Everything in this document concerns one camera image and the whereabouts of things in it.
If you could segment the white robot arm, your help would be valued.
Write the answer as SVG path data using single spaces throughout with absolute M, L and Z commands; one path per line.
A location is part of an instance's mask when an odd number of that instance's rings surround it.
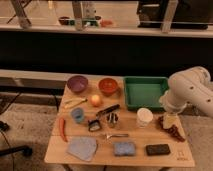
M 196 106 L 209 117 L 213 117 L 213 90 L 209 88 L 211 76 L 204 67 L 192 67 L 172 74 L 168 79 L 169 89 L 159 102 L 165 110 L 163 128 L 170 128 L 177 115 L 184 111 L 187 103 Z

